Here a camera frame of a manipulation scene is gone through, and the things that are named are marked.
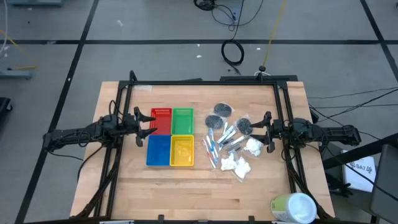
wooden tabletop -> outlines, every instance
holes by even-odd
[[[303,83],[289,82],[288,85],[294,117],[310,120]],[[103,82],[94,121],[108,114],[108,105],[116,98],[117,87],[117,82]],[[286,118],[282,91],[280,96]],[[194,108],[195,165],[147,167],[147,141],[143,147],[137,147],[135,135],[126,136],[113,219],[155,220],[163,214],[166,220],[247,220],[250,215],[256,220],[275,220],[270,201],[289,193],[286,166],[280,157],[282,143],[275,140],[272,154],[263,150],[258,159],[246,157],[252,170],[243,183],[230,171],[212,170],[200,141],[207,132],[204,120],[219,102],[227,102],[233,107],[234,112],[228,120],[230,124],[245,114],[252,123],[258,122],[266,111],[271,111],[272,117],[277,118],[271,86],[136,86],[133,89],[130,111],[138,106],[149,116],[151,108]],[[143,129],[148,127],[149,123],[142,124]],[[265,129],[254,131],[254,134],[264,133]],[[220,136],[219,130],[215,139]],[[89,144],[86,157],[98,147],[99,143]],[[80,212],[98,189],[104,152],[93,156],[81,171],[71,215]],[[320,153],[312,147],[303,148],[301,152],[309,190],[326,212],[334,216]],[[105,193],[101,214],[105,212],[107,199],[108,193]]]

gray floor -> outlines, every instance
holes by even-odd
[[[65,1],[63,7],[9,7],[9,35],[18,40],[78,40],[93,0]],[[387,40],[398,39],[398,10],[393,0],[367,0]],[[218,0],[238,12],[240,1]],[[242,21],[255,13],[259,0],[246,1]],[[240,27],[237,39],[268,39],[282,1],[265,0],[250,24]],[[4,28],[3,13],[0,29]],[[191,1],[101,0],[88,40],[228,39],[233,33],[197,9]],[[360,1],[288,0],[276,39],[377,40]],[[39,156],[42,135],[47,132],[77,45],[23,45],[37,61],[31,80],[0,80],[0,96],[13,101],[0,133],[0,223],[15,220],[27,184]],[[245,59],[239,69],[253,75],[264,59],[266,45],[244,44]],[[223,61],[219,44],[85,45],[57,128],[90,123],[101,82],[125,80],[133,69],[140,80],[218,80],[234,75]],[[389,45],[398,58],[398,45]],[[227,47],[227,55],[237,52]],[[11,46],[0,68],[30,65]],[[308,96],[329,96],[398,86],[380,45],[273,45],[267,72],[297,75]],[[370,93],[338,100],[310,100],[313,106],[350,106],[380,95]],[[397,103],[396,94],[377,104]],[[323,109],[333,114],[343,109]],[[337,116],[344,124],[377,137],[397,132],[398,107],[360,108]],[[325,126],[335,124],[325,121]],[[363,143],[374,139],[362,136]],[[83,150],[59,151],[83,157]],[[76,187],[79,161],[48,156],[26,221],[67,218]],[[344,220],[369,221],[369,215],[341,198],[333,198],[336,215]]]

blue bin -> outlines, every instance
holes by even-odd
[[[148,138],[147,166],[169,166],[171,135],[157,134]]]

gray disc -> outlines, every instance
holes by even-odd
[[[232,108],[228,105],[226,105],[225,103],[218,103],[215,107],[214,107],[214,113],[217,114],[218,116],[222,116],[222,117],[229,117],[231,116],[232,113]]]
[[[236,126],[238,127],[239,131],[244,135],[248,135],[253,132],[253,128],[250,127],[250,125],[250,121],[246,118],[241,118],[236,122]]]
[[[208,128],[220,129],[223,126],[223,120],[217,115],[209,115],[205,120]]]

green bin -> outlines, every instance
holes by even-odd
[[[174,108],[172,134],[193,134],[193,108]]]

